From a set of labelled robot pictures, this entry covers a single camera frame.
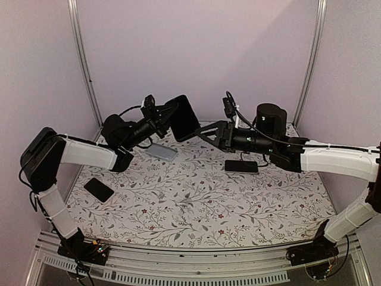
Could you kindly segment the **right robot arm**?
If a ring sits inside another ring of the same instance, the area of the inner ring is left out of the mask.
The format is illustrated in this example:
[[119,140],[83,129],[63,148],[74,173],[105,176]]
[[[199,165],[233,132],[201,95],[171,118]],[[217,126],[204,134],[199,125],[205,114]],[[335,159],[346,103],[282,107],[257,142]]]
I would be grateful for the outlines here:
[[323,222],[308,255],[320,260],[347,233],[380,214],[379,147],[325,144],[308,138],[286,136],[287,112],[274,104],[257,107],[249,129],[218,121],[196,130],[196,135],[226,153],[243,151],[267,155],[275,166],[301,173],[326,172],[364,179],[367,188],[345,210]]

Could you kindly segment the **right aluminium frame post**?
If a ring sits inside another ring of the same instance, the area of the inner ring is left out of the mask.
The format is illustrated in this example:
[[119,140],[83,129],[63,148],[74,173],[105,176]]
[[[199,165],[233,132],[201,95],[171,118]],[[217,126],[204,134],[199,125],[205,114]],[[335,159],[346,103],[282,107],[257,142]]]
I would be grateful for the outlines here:
[[327,10],[327,1],[318,0],[316,19],[315,19],[315,24],[313,29],[313,40],[312,40],[312,44],[310,48],[310,54],[308,57],[307,68],[305,71],[304,80],[302,82],[299,100],[296,105],[296,111],[292,121],[292,125],[295,129],[297,129],[301,123],[302,114],[303,114],[305,105],[307,103],[307,98],[308,98],[311,82],[313,79],[314,68],[316,66],[321,39],[323,36],[326,10]]

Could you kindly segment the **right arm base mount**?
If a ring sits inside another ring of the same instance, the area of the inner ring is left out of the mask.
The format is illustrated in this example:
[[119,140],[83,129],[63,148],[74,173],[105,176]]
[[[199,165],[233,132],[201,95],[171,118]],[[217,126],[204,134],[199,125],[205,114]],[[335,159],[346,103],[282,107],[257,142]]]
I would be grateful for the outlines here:
[[333,272],[339,250],[335,244],[308,243],[289,247],[286,251],[286,259],[292,266],[307,265],[307,275],[314,280],[326,279]]

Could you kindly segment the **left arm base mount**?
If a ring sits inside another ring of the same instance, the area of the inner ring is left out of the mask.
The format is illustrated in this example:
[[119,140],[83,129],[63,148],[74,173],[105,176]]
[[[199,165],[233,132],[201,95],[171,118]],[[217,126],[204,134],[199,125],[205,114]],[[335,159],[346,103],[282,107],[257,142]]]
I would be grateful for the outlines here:
[[99,241],[86,242],[81,240],[64,240],[57,251],[61,256],[101,266],[106,265],[109,252],[108,244]]

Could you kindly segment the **black phone with white edge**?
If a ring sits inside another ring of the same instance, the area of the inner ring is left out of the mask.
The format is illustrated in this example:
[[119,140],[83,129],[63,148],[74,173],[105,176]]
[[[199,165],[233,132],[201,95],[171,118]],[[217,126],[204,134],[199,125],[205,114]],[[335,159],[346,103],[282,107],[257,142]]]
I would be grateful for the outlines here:
[[85,183],[84,189],[102,204],[109,201],[110,198],[115,194],[115,192],[110,187],[103,184],[97,178],[92,178],[87,183]]

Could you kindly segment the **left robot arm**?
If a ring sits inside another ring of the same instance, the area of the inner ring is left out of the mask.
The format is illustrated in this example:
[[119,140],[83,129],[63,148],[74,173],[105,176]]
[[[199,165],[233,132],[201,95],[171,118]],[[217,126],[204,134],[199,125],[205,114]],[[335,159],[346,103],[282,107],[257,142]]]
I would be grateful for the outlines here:
[[20,182],[30,188],[35,202],[41,205],[47,219],[64,240],[66,250],[75,258],[84,258],[89,250],[77,235],[77,227],[57,185],[57,174],[63,165],[95,167],[112,172],[124,172],[130,165],[132,149],[157,134],[163,138],[170,128],[170,119],[178,104],[144,103],[140,110],[143,118],[138,122],[125,121],[121,114],[108,116],[101,135],[106,143],[99,144],[67,134],[58,134],[45,127],[33,139],[20,158]]

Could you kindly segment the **light blue phone case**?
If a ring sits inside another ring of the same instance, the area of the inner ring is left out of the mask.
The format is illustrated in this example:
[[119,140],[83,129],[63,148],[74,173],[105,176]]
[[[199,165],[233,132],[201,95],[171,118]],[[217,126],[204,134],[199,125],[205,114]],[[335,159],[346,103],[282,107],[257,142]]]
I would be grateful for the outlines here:
[[149,146],[145,152],[150,156],[164,161],[173,161],[178,155],[177,150],[156,143],[152,143],[152,145]]

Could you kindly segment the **floral patterned table mat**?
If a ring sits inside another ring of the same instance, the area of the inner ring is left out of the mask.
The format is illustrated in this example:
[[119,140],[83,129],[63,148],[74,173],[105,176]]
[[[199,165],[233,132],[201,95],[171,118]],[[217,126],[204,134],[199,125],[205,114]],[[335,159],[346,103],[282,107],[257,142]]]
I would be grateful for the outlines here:
[[[315,172],[266,166],[257,154],[224,153],[198,138],[153,138],[178,151],[167,162],[135,149],[129,168],[84,167],[67,200],[89,238],[162,247],[223,248],[311,239],[335,214]],[[258,173],[224,170],[226,160],[255,161]],[[84,189],[97,178],[115,194],[102,204]]]

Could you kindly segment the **aluminium frame post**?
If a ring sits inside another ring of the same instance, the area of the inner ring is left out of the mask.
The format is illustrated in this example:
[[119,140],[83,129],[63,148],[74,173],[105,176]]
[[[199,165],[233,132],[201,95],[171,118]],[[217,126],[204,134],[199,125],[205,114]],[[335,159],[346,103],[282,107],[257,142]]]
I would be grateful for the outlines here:
[[85,51],[82,31],[80,27],[80,17],[79,17],[77,1],[68,0],[67,3],[68,3],[69,17],[71,21],[71,28],[72,28],[73,37],[74,37],[74,43],[76,46],[77,56],[79,59],[79,65],[82,71],[82,76],[83,76],[86,92],[89,98],[90,107],[92,109],[96,124],[99,127],[101,127],[103,124],[103,120],[101,116],[100,107],[96,98],[95,90],[93,87],[93,80],[90,74],[88,61],[86,58],[86,51]]
[[292,125],[295,129],[297,129],[301,123],[302,114],[303,114],[305,105],[307,103],[307,98],[308,98],[311,82],[313,79],[314,68],[316,66],[321,39],[323,36],[326,10],[327,10],[327,1],[318,0],[316,19],[315,19],[315,24],[313,29],[313,40],[312,40],[312,44],[310,48],[310,54],[308,57],[307,68],[305,71],[304,80],[302,82],[299,100],[296,105],[296,111],[292,121]]

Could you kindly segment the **left aluminium frame post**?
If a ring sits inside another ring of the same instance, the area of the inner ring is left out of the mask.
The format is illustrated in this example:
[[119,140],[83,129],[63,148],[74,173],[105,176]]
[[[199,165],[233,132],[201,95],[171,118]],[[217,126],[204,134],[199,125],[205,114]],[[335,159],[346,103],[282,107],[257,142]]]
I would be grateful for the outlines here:
[[96,124],[99,127],[101,127],[103,124],[103,120],[101,116],[100,107],[96,98],[95,90],[93,87],[93,80],[90,74],[88,61],[86,58],[86,51],[85,51],[82,31],[80,27],[80,17],[79,17],[77,1],[68,0],[67,3],[68,3],[69,17],[71,21],[71,28],[72,28],[73,37],[74,37],[74,43],[76,46],[77,56],[79,59],[79,65],[82,71],[82,76],[83,76],[86,92],[89,98],[90,107],[92,109]]

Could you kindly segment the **front aluminium rail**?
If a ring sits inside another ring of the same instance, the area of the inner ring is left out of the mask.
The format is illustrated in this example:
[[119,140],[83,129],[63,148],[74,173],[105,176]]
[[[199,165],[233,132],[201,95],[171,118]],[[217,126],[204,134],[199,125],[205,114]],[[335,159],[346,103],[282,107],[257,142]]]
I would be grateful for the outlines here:
[[244,248],[163,248],[111,243],[105,265],[77,268],[58,254],[59,239],[40,233],[27,285],[374,285],[356,235],[329,259],[292,265],[288,244]]

